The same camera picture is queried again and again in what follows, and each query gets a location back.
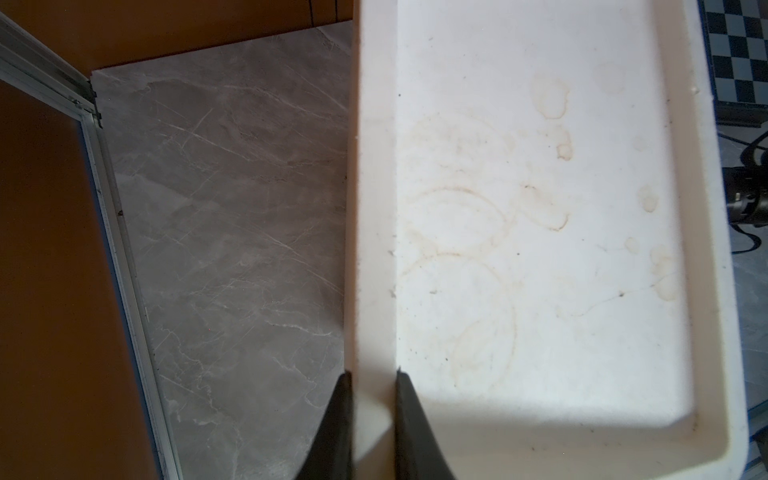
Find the white plastic drawer cabinet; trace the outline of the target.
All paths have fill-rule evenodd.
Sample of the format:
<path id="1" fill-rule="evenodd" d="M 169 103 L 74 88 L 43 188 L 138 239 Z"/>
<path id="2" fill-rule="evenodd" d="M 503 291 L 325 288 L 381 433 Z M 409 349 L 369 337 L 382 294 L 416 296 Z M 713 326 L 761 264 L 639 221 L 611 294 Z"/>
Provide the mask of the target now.
<path id="1" fill-rule="evenodd" d="M 741 342 L 694 1 L 359 1 L 345 362 L 459 479 L 737 479 Z"/>

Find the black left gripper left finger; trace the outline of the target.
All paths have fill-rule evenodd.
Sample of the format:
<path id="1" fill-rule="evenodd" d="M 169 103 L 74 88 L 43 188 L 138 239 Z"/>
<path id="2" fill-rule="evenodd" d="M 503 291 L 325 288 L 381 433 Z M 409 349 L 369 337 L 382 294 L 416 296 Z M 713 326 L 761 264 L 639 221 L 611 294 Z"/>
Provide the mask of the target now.
<path id="1" fill-rule="evenodd" d="M 350 480 L 353 478 L 352 375 L 339 376 L 307 457 L 296 480 Z"/>

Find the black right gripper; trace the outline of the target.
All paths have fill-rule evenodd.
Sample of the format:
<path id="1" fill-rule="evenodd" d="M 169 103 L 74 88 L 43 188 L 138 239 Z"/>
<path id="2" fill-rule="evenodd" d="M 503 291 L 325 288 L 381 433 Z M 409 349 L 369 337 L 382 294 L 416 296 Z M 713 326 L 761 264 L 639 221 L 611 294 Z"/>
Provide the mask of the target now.
<path id="1" fill-rule="evenodd" d="M 722 169 L 728 222 L 733 225 L 767 225 L 767 167 Z"/>

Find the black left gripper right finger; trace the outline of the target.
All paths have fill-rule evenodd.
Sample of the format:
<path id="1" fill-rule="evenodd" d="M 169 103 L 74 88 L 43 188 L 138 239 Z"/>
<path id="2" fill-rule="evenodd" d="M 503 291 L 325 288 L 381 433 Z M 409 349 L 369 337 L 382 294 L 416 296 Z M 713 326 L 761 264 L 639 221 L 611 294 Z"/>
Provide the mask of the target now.
<path id="1" fill-rule="evenodd" d="M 397 480 L 454 480 L 409 375 L 396 374 L 395 476 Z"/>

